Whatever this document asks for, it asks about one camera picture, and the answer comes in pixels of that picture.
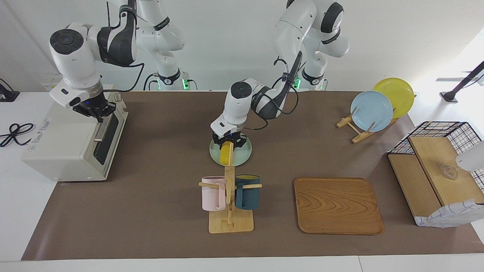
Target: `black wire grid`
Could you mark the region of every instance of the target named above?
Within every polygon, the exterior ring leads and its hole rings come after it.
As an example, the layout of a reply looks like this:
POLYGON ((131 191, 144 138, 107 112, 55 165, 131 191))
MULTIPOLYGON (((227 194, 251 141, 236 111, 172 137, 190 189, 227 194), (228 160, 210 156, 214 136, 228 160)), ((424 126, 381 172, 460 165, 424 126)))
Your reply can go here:
MULTIPOLYGON (((415 154, 408 141, 409 137, 446 137, 458 154, 481 142, 481 138, 467 122, 427 121, 405 136, 388 154, 415 154)), ((471 175, 484 192, 484 168, 472 172, 471 175)))

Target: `blue mug handle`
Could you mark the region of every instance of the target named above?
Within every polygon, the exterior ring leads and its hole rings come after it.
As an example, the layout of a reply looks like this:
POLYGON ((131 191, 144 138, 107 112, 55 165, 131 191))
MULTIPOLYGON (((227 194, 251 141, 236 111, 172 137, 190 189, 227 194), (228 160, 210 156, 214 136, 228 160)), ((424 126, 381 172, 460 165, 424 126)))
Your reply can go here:
POLYGON ((239 209, 243 209, 243 206, 242 206, 242 195, 243 195, 242 187, 243 186, 244 186, 243 183, 237 184, 237 197, 235 199, 235 207, 239 209))

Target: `teal mug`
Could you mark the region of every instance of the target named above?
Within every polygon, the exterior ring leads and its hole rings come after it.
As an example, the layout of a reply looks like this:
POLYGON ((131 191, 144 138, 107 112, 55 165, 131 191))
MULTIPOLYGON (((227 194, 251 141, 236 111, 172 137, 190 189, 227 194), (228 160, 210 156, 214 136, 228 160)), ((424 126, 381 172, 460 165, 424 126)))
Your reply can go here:
POLYGON ((260 177, 255 175, 238 175, 235 177, 235 207, 241 210, 255 210, 259 207, 260 188, 243 189, 247 184, 259 184, 260 177))

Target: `white countertop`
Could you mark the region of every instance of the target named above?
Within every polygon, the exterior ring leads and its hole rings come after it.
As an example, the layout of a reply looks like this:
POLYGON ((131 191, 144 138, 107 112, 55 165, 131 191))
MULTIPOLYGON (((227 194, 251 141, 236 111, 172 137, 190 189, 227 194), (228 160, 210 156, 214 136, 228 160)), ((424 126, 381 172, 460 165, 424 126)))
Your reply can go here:
MULTIPOLYGON (((459 93, 458 104, 440 101, 436 92, 417 96, 409 113, 415 124, 422 121, 469 121, 484 131, 484 91, 459 93)), ((53 104, 46 92, 21 93, 14 103, 0 104, 0 134, 10 124, 40 124, 53 104)), ((20 141, 32 137, 20 136, 20 141)), ((461 271, 484 267, 484 254, 420 256, 345 256, 345 257, 280 257, 224 259, 123 259, 19 261, 32 236, 55 183, 20 161, 25 147, 11 144, 0 149, 0 271, 461 271)), ((484 220, 473 223, 484 240, 484 220)))

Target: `mug handle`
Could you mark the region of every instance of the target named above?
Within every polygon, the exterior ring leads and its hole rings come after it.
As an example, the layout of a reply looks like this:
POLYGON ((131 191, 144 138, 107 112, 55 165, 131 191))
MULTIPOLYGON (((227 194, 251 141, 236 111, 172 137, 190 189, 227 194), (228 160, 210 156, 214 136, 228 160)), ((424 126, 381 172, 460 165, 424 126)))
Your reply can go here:
POLYGON ((244 184, 238 184, 237 185, 237 199, 235 200, 235 203, 236 203, 236 207, 240 207, 240 208, 243 208, 242 206, 242 195, 243 195, 243 189, 242 189, 242 186, 244 184))
POLYGON ((225 185, 218 183, 218 206, 217 210, 220 209, 221 204, 220 203, 225 203, 225 185))

